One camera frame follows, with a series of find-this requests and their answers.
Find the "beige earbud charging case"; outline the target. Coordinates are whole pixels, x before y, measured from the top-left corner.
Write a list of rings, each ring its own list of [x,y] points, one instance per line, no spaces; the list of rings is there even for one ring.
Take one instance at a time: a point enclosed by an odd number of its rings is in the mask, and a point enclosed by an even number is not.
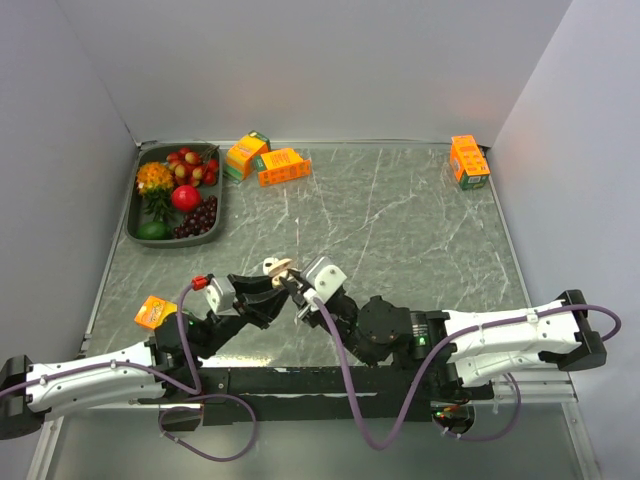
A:
[[[279,288],[281,286],[281,280],[288,278],[291,264],[292,260],[285,258],[274,260],[267,267],[267,275],[271,278],[271,284],[274,288]]]

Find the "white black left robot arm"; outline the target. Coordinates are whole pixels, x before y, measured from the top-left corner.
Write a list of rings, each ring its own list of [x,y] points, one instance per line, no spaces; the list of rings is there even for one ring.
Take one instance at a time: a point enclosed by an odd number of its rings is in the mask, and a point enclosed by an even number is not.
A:
[[[201,395],[203,360],[247,325],[268,328],[288,297],[266,276],[199,276],[145,341],[68,362],[12,357],[1,369],[1,437],[27,436],[49,420],[95,406]]]

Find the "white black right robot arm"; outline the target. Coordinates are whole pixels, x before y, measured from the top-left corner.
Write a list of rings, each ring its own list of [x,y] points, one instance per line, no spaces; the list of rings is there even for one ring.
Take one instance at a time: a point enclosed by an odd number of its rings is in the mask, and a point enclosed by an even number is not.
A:
[[[338,268],[328,267],[317,278],[285,270],[272,283],[290,294],[298,320],[335,334],[360,362],[376,366],[391,359],[402,370],[426,362],[448,398],[513,371],[543,364],[582,371],[607,360],[605,340],[591,328],[590,308],[578,290],[519,310],[412,311],[380,296],[358,306],[346,295],[345,280]]]

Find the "white earbud charging case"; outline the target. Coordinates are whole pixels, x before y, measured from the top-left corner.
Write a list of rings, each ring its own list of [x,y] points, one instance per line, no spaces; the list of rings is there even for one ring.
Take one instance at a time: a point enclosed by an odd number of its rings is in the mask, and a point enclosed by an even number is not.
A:
[[[278,258],[275,258],[275,257],[268,257],[268,258],[265,258],[265,259],[264,259],[264,261],[263,261],[263,264],[262,264],[263,269],[264,269],[265,271],[269,271],[269,269],[270,269],[274,264],[276,264],[278,261],[279,261],[279,259],[278,259]]]

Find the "dark red grape bunch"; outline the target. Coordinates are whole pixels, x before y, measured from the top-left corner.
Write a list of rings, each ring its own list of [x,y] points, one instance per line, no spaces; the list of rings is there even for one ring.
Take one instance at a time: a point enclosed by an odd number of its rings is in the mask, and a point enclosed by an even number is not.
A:
[[[215,195],[206,197],[195,210],[184,216],[179,226],[174,228],[174,237],[182,239],[207,233],[216,223],[217,209],[218,198]]]

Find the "orange green carton near left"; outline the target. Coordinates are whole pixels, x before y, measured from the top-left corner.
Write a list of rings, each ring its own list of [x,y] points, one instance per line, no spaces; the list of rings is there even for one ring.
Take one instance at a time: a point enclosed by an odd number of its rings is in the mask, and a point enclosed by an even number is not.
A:
[[[150,295],[136,313],[134,322],[143,328],[155,330],[176,311],[175,303]]]

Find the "red apple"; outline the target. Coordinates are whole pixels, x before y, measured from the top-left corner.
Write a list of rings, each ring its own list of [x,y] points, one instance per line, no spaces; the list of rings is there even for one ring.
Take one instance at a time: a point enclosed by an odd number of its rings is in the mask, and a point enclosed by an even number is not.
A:
[[[175,209],[183,213],[189,213],[201,204],[202,197],[195,187],[183,185],[172,192],[171,202]]]

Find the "green avocado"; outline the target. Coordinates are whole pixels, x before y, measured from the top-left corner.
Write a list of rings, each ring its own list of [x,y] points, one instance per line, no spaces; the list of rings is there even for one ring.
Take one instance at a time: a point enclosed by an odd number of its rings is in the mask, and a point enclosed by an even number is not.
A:
[[[141,240],[159,241],[171,238],[171,228],[160,221],[150,221],[141,225],[136,231],[136,237]]]

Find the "orange carton lying back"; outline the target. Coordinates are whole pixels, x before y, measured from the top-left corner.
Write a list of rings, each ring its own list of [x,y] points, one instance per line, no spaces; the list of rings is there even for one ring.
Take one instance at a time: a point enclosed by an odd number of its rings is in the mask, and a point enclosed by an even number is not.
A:
[[[309,176],[312,172],[310,158],[303,158],[293,148],[287,147],[261,154],[253,160],[261,187],[273,186]]]

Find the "orange green carton upright back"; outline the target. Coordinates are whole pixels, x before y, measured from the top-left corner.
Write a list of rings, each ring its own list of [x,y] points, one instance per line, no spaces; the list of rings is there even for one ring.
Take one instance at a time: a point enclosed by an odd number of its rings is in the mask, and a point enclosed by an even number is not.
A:
[[[249,132],[227,152],[224,175],[234,182],[244,181],[253,172],[254,158],[270,150],[271,144],[268,137],[255,130]]]

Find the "dark green fruit tray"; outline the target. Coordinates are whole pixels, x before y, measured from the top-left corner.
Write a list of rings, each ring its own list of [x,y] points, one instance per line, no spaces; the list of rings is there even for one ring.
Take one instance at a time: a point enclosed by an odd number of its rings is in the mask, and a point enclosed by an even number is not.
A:
[[[221,177],[218,177],[218,181],[215,185],[205,185],[198,188],[204,199],[213,195],[217,198],[215,218],[213,219],[213,225],[202,234],[194,235],[186,238],[176,239],[171,236],[169,239],[161,240],[147,240],[137,236],[140,227],[152,220],[151,215],[147,215],[144,210],[147,202],[137,193],[136,174],[138,169],[150,162],[164,162],[166,156],[175,149],[181,146],[193,148],[198,153],[203,153],[207,145],[205,143],[155,143],[149,148],[138,150],[137,159],[135,162],[134,172],[131,180],[132,186],[130,187],[129,199],[126,202],[126,214],[124,220],[124,231],[127,237],[134,243],[156,249],[176,249],[199,246],[209,243],[214,240],[217,235],[217,230],[221,225],[222,220],[222,206],[223,206],[223,182]]]

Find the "orange spiky fruit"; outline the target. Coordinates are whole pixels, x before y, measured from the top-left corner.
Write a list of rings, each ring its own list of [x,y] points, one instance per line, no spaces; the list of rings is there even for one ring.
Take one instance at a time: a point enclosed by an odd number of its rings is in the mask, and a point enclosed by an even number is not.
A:
[[[150,162],[142,165],[136,173],[136,188],[145,197],[156,191],[172,191],[174,179],[171,170],[160,162]]]

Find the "orange green carton right corner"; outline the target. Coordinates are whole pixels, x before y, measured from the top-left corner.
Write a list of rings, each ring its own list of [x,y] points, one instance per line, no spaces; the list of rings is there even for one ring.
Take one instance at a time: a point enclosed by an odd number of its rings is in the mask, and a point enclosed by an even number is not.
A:
[[[450,165],[462,190],[480,189],[489,180],[488,163],[472,135],[451,138]]]

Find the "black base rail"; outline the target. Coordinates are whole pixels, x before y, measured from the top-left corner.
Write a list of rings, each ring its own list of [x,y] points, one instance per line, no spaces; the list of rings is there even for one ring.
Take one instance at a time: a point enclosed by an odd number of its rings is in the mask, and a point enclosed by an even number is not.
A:
[[[448,375],[445,367],[431,367],[422,377],[406,419],[410,422],[431,420],[433,404],[464,404],[472,400],[494,398],[493,386],[462,387]],[[390,366],[353,366],[350,373],[361,414],[366,419],[392,418],[398,415],[414,379],[410,371]],[[226,394],[244,400],[256,419],[266,421],[349,419],[348,403],[341,368],[321,367],[209,367],[199,371],[203,394],[214,399],[192,404],[205,426],[249,422],[245,407]]]

